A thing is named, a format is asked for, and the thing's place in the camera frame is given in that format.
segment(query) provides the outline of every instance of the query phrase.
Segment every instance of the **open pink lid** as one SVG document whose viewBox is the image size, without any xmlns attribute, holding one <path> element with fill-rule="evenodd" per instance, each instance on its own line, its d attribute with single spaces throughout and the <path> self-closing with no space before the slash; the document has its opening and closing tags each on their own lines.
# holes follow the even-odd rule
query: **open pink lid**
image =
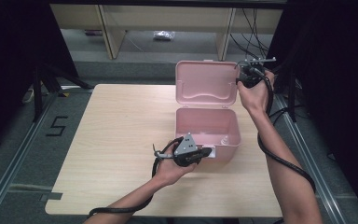
<svg viewBox="0 0 358 224">
<path fill-rule="evenodd" d="M 232 105 L 239 75 L 236 63 L 181 61 L 176 65 L 176 101 L 181 105 Z"/>
</svg>

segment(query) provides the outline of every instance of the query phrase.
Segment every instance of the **person's right hand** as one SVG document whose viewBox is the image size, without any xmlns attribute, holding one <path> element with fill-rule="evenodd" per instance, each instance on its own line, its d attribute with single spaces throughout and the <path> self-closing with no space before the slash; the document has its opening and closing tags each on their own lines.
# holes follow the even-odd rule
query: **person's right hand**
<svg viewBox="0 0 358 224">
<path fill-rule="evenodd" d="M 273 87 L 275 75 L 270 71 L 266 71 L 265 74 Z M 266 111 L 267 103 L 269 101 L 269 91 L 264 81 L 260 81 L 250 89 L 244 87 L 242 82 L 238 82 L 237 88 L 240 92 L 242 105 L 246 110 L 249 112 Z"/>
</svg>

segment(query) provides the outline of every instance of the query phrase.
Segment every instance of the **human arm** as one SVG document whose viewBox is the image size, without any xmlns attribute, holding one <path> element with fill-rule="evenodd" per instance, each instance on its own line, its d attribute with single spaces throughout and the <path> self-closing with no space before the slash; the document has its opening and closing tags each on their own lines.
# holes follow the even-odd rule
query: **human arm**
<svg viewBox="0 0 358 224">
<path fill-rule="evenodd" d="M 274 75 L 266 72 L 273 85 Z M 242 105 L 251 116 L 263 145 L 273 154 L 301 167 L 266 114 L 268 91 L 262 81 L 251 89 L 238 83 Z M 267 156 L 268 172 L 285 223 L 322 223 L 313 189 L 303 176 Z"/>
<path fill-rule="evenodd" d="M 166 153 L 172 154 L 173 145 L 170 146 Z M 144 203 L 160 189 L 176 183 L 183 175 L 193 171 L 197 164 L 193 163 L 187 167 L 178 166 L 173 160 L 163 160 L 158 164 L 156 174 L 145 184 L 131 193 L 127 194 L 118 201 L 110 204 L 112 208 L 134 207 Z M 98 213 L 86 220 L 85 224 L 118 224 L 126 223 L 134 213 L 105 214 Z"/>
</svg>

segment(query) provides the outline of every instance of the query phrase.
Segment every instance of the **person's left hand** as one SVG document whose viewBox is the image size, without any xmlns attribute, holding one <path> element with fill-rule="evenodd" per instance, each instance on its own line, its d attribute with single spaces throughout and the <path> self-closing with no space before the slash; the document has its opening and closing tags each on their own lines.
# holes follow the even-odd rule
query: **person's left hand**
<svg viewBox="0 0 358 224">
<path fill-rule="evenodd" d="M 165 153 L 172 154 L 173 146 L 170 146 Z M 183 175 L 192 172 L 197 167 L 196 163 L 192 163 L 187 167 L 178 166 L 173 159 L 164 159 L 159 162 L 158 169 L 153 178 L 161 181 L 163 186 L 168 186 L 176 183 Z"/>
</svg>

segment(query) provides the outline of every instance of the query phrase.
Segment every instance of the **floor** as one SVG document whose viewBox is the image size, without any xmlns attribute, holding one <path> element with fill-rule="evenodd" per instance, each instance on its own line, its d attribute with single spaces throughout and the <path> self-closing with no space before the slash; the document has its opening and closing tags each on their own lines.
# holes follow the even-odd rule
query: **floor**
<svg viewBox="0 0 358 224">
<path fill-rule="evenodd" d="M 156 41 L 152 31 L 128 31 L 116 59 L 108 58 L 101 36 L 85 35 L 81 30 L 62 30 L 68 49 L 76 64 L 80 77 L 89 84 L 101 82 L 133 82 L 112 73 L 112 66 L 126 68 L 123 73 L 148 69 L 147 74 L 167 73 L 167 83 L 172 83 L 172 69 L 182 60 L 214 60 L 217 52 L 214 34 L 176 32 L 171 41 Z M 260 49 L 245 40 L 250 35 L 235 34 L 235 40 L 244 48 L 261 57 Z M 272 35 L 260 35 L 266 47 Z M 238 62 L 245 59 L 244 51 L 231 39 L 226 61 Z M 62 80 L 62 85 L 72 85 Z M 24 104 L 0 137 L 0 223 L 79 223 L 84 216 L 50 216 L 44 211 L 47 197 L 60 171 L 71 139 L 81 120 L 84 108 L 90 98 L 90 91 L 72 91 L 70 97 L 46 94 L 44 101 L 49 107 L 39 125 L 32 122 L 33 104 Z M 286 98 L 276 96 L 273 111 L 286 107 Z M 57 130 L 51 124 L 57 117 L 65 125 L 65 132 L 58 138 L 48 137 Z M 329 150 L 313 126 L 306 108 L 296 110 L 297 122 L 284 115 L 276 127 L 294 151 L 300 162 L 313 174 L 317 181 L 317 199 L 324 217 L 324 223 L 358 223 L 358 200 L 340 172 L 334 160 L 326 155 Z M 247 217 L 240 223 L 273 223 L 277 218 Z"/>
</svg>

